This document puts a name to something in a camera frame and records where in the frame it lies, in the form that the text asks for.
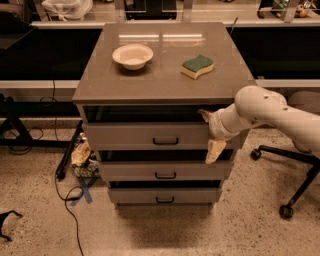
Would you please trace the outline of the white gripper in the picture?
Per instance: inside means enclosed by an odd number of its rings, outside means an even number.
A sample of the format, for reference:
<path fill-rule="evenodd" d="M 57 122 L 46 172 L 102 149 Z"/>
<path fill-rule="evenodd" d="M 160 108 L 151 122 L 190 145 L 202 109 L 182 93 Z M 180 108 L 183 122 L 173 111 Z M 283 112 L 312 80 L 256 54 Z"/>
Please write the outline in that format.
<path fill-rule="evenodd" d="M 208 141 L 208 151 L 205 162 L 207 164 L 214 163 L 226 147 L 226 142 L 238 135 L 238 132 L 230 132 L 222 122 L 223 109 L 211 113 L 205 109 L 199 109 L 198 113 L 205 122 L 209 122 L 209 130 L 212 138 Z"/>

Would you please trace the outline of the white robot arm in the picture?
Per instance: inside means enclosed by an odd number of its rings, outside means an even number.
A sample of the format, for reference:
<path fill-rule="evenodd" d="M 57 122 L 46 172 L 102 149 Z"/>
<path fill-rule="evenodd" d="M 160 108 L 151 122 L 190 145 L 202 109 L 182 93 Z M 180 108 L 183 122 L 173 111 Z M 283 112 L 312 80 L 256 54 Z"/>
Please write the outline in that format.
<path fill-rule="evenodd" d="M 234 103 L 211 112 L 199 109 L 198 113 L 209 125 L 206 163 L 214 163 L 226 142 L 241 131 L 269 125 L 276 128 L 303 150 L 320 158 L 320 116 L 287 104 L 279 93 L 259 86 L 240 89 Z"/>

